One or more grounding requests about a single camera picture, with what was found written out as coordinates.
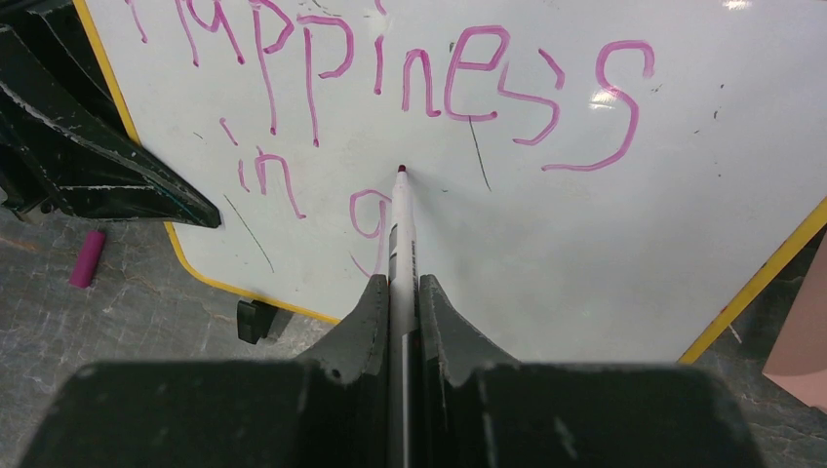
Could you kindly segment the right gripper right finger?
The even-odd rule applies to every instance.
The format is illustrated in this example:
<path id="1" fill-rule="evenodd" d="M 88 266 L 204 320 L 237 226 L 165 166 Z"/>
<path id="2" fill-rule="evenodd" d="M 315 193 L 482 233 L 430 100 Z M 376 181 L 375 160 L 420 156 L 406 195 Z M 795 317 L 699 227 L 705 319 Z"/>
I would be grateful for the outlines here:
<path id="1" fill-rule="evenodd" d="M 521 362 L 420 279 L 424 467 L 760 467 L 726 385 L 687 366 Z"/>

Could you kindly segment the purple whiteboard marker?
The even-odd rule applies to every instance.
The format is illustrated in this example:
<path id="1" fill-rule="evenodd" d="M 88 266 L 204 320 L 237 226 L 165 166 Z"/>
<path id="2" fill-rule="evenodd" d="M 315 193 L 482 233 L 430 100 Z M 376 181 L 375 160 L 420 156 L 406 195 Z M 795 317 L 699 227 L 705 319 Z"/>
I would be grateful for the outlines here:
<path id="1" fill-rule="evenodd" d="M 414 370 L 412 339 L 417 328 L 418 276 L 413 195 L 407 168 L 398 168 L 392 190 L 389 232 L 389 413 L 387 465 L 412 467 Z"/>

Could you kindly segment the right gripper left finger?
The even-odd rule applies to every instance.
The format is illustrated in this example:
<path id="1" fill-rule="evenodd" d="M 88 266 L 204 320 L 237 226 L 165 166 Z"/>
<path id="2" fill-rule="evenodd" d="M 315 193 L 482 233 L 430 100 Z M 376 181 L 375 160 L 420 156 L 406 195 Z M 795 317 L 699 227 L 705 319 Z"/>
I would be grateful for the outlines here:
<path id="1" fill-rule="evenodd" d="M 101 362 L 73 374 L 24 467 L 382 467 L 389 288 L 289 360 Z"/>

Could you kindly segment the yellow-framed whiteboard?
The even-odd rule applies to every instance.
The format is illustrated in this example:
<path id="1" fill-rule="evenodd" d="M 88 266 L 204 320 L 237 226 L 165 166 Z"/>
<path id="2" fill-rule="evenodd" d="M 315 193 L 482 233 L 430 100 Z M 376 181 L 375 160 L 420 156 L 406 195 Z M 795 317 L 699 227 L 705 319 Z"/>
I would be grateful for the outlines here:
<path id="1" fill-rule="evenodd" d="M 125 126 L 220 212 L 184 268 L 343 318 L 417 266 L 512 355 L 690 362 L 826 221 L 822 1 L 81 1 Z"/>

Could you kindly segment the purple marker cap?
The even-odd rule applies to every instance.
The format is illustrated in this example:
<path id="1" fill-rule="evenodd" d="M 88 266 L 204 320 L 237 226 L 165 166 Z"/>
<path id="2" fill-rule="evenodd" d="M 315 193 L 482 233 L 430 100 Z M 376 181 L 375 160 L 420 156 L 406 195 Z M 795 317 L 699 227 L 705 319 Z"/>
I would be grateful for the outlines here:
<path id="1" fill-rule="evenodd" d="M 92 283 L 105 239 L 106 234 L 102 231 L 93 230 L 87 234 L 69 277 L 69 285 L 85 289 Z"/>

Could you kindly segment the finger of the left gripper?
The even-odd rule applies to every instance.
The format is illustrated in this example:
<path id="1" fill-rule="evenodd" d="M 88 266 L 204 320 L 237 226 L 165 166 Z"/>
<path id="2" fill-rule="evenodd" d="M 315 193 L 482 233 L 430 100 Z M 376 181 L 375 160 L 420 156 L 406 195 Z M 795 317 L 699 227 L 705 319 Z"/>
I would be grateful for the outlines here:
<path id="1" fill-rule="evenodd" d="M 1 28 L 1 142 L 67 215 L 221 224 L 207 197 L 88 111 L 7 25 Z"/>
<path id="2" fill-rule="evenodd" d="M 72 1 L 1 3 L 1 143 L 27 120 L 97 145 L 134 145 Z"/>

